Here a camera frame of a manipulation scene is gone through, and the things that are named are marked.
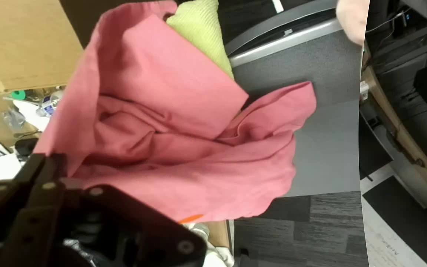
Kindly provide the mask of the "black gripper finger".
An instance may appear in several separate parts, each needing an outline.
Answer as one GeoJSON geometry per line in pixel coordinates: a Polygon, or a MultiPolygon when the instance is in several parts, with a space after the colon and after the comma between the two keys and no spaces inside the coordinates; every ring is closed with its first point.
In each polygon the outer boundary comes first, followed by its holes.
{"type": "Polygon", "coordinates": [[[32,154],[16,173],[17,199],[59,199],[65,187],[60,178],[65,175],[65,157],[62,154],[32,154]]]}

